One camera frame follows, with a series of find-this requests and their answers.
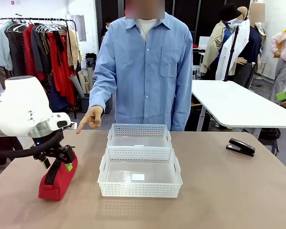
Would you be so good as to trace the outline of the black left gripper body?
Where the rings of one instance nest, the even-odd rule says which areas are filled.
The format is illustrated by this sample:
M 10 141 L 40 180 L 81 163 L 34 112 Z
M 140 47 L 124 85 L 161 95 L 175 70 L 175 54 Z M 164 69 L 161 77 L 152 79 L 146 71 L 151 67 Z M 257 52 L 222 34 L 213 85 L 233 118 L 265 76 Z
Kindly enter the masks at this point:
M 41 152 L 37 155 L 38 159 L 43 157 L 54 157 L 59 159 L 59 147 L 61 147 L 61 141 L 64 139 L 63 131 L 57 130 L 53 133 L 44 136 L 33 138 L 33 142 L 35 146 L 41 150 Z

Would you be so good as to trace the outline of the person's right hand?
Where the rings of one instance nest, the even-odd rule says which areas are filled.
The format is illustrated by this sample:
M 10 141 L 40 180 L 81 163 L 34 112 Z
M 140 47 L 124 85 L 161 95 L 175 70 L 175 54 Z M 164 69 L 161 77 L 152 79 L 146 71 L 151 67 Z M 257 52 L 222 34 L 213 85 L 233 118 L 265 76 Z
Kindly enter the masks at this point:
M 101 106 L 95 105 L 90 107 L 86 112 L 85 116 L 80 121 L 76 134 L 79 134 L 85 127 L 85 125 L 89 125 L 91 129 L 100 127 L 102 123 L 101 119 L 102 114 L 103 114 L 103 108 Z

